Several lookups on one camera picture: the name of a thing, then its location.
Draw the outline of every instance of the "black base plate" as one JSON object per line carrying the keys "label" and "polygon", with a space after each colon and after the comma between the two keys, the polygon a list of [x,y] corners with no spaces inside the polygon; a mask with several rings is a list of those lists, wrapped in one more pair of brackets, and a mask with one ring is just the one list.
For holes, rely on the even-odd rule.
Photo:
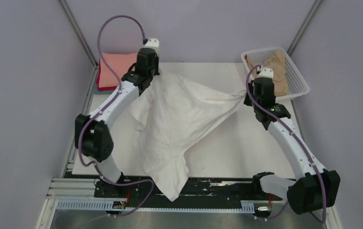
{"label": "black base plate", "polygon": [[[117,183],[130,183],[150,177],[121,176]],[[224,186],[214,186],[222,182],[235,182]],[[190,177],[184,185],[180,196],[173,202],[155,186],[151,196],[146,200],[144,208],[212,208],[239,209],[241,200],[269,200],[269,194],[253,190],[251,178],[207,178]],[[146,182],[128,187],[116,187],[103,181],[97,181],[94,197],[126,198],[129,190],[130,200],[127,207],[136,207],[148,194],[151,183]]]}

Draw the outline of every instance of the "lavender wall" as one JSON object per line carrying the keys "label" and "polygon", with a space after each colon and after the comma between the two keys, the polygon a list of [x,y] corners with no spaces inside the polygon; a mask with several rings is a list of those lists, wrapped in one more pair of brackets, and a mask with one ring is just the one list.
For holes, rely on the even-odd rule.
{"label": "lavender wall", "polygon": [[[96,59],[97,33],[109,17],[139,20],[147,36],[160,40],[164,62],[241,62],[243,51],[288,49],[313,0],[67,0]],[[111,22],[103,52],[129,53],[140,47],[138,26]]]}
{"label": "lavender wall", "polygon": [[343,228],[363,228],[363,1],[325,1],[292,58],[311,88],[294,100],[305,141],[342,178]]}
{"label": "lavender wall", "polygon": [[0,0],[0,229],[33,229],[92,66],[55,0]]}

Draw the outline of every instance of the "white plastic basket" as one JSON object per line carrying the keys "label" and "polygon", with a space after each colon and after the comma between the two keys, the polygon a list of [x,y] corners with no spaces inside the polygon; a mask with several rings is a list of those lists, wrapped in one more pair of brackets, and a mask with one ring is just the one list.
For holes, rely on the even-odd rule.
{"label": "white plastic basket", "polygon": [[288,56],[287,52],[280,47],[272,47],[265,49],[256,49],[252,51],[243,52],[241,55],[242,61],[246,67],[247,72],[250,71],[249,65],[246,63],[245,56],[249,56],[249,59],[253,63],[263,64],[277,49],[280,49],[285,54],[285,77],[288,81],[288,86],[290,90],[284,96],[278,96],[276,101],[281,100],[292,100],[296,97],[309,93],[309,86],[303,78],[302,74],[299,72],[298,68],[295,66],[291,57]]}

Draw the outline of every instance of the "white cloth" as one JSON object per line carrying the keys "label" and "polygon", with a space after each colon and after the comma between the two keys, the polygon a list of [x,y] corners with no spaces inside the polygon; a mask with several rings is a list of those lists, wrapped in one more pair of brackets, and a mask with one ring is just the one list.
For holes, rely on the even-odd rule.
{"label": "white cloth", "polygon": [[237,111],[245,93],[243,86],[226,94],[162,71],[130,105],[142,168],[170,201],[188,179],[184,153]]}

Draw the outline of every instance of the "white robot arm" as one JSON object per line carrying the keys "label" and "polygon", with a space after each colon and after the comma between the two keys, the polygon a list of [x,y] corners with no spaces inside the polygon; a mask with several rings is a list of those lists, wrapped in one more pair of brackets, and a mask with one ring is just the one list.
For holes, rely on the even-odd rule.
{"label": "white robot arm", "polygon": [[326,206],[333,206],[340,183],[339,175],[334,170],[328,171],[316,159],[294,126],[290,113],[283,105],[275,103],[273,70],[263,66],[256,70],[259,74],[258,77],[248,84],[252,98],[247,94],[244,104],[251,106],[251,99],[256,101],[257,105],[254,106],[256,118],[282,148],[292,167],[296,181],[281,178],[271,172],[264,172],[255,175],[253,182],[263,192],[287,199],[292,210],[297,214],[302,214],[322,209],[319,173],[324,184]]}
{"label": "white robot arm", "polygon": [[100,172],[113,182],[121,176],[111,152],[114,143],[110,127],[122,111],[150,85],[153,77],[159,74],[159,40],[149,38],[145,47],[139,50],[136,63],[122,77],[122,87],[114,92],[89,115],[78,115],[75,120],[75,146],[78,148],[79,136],[91,117],[98,115],[85,130],[82,137],[82,154],[97,164]]}

